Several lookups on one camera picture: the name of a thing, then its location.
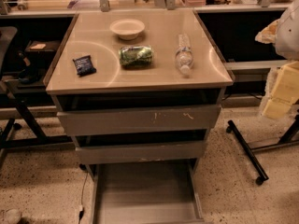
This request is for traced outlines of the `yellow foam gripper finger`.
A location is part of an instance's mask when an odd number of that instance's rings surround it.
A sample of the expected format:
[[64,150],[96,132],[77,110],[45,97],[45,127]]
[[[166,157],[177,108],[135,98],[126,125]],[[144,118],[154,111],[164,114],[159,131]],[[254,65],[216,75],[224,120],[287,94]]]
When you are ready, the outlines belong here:
[[299,62],[286,63],[277,70],[273,88],[262,114],[270,119],[280,119],[299,100]]

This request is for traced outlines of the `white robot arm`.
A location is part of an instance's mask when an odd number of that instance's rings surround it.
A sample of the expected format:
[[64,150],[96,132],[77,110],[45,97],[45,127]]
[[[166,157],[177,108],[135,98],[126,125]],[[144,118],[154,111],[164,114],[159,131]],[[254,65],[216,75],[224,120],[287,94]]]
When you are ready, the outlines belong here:
[[255,40],[273,44],[276,54],[287,60],[268,82],[262,114],[282,118],[299,100],[299,0],[294,0],[281,17],[263,28]]

